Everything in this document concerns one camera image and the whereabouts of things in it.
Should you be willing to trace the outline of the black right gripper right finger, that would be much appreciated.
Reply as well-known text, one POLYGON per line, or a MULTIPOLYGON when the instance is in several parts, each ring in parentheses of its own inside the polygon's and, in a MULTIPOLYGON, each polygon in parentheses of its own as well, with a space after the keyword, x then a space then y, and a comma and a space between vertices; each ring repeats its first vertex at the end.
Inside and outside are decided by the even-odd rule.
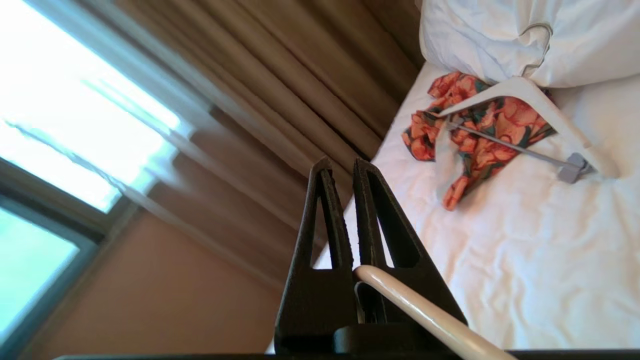
POLYGON ((464 325, 467 319, 381 171, 354 163, 359 262, 385 271, 464 325))

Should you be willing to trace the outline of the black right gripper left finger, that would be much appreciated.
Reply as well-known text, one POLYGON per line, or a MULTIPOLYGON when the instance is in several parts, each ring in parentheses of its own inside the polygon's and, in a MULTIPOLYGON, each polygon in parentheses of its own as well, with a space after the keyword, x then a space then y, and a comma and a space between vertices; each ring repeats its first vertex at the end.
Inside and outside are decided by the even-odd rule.
POLYGON ((330 161, 310 171, 304 211, 274 327, 277 352, 332 352, 337 330, 355 325, 354 257, 330 161), (322 205, 330 269, 311 264, 317 205, 322 205))

